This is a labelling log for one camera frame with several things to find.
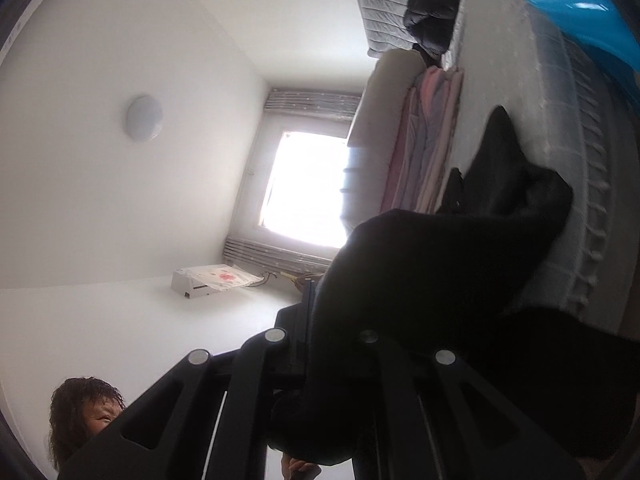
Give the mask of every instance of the bright window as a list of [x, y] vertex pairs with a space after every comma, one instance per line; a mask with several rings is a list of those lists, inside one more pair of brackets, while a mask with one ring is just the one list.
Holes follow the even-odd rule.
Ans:
[[262, 208], [261, 224], [296, 240], [340, 248], [346, 139], [284, 132]]

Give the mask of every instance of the striped curtain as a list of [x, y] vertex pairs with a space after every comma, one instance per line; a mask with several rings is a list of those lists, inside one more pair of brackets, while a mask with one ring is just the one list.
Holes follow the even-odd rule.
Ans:
[[250, 240], [227, 237], [223, 258], [227, 265], [245, 262], [276, 274], [286, 272], [300, 276], [309, 272], [326, 272], [331, 260], [296, 253]]
[[264, 110], [351, 123], [359, 103], [359, 94], [273, 89]]

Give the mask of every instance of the hand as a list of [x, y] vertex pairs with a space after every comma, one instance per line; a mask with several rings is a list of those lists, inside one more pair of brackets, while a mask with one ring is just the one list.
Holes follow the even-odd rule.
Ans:
[[286, 453], [282, 454], [280, 466], [282, 467], [282, 477], [284, 480], [291, 480], [292, 478], [313, 480], [322, 472], [319, 465], [305, 462], [304, 460], [296, 460]]

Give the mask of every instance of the stack of blankets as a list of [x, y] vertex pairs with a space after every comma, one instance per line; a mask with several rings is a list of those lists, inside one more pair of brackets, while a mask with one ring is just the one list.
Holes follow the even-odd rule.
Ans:
[[463, 74], [430, 66], [404, 99], [380, 212], [434, 213], [455, 130]]

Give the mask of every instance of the dark hair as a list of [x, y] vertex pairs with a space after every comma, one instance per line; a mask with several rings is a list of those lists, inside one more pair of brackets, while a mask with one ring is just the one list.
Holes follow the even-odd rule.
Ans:
[[51, 396], [49, 451], [57, 470], [89, 440], [82, 407], [86, 401], [112, 400], [124, 410], [117, 388], [95, 377], [67, 379]]

